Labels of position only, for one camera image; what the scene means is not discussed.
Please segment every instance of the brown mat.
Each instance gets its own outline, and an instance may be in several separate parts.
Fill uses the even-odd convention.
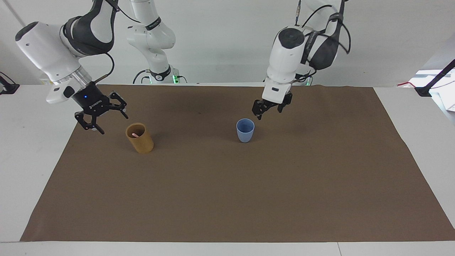
[[[258,121],[258,87],[100,87],[131,118],[104,115],[104,136],[75,128],[21,241],[455,240],[372,88],[295,87]],[[134,122],[151,154],[126,139]]]

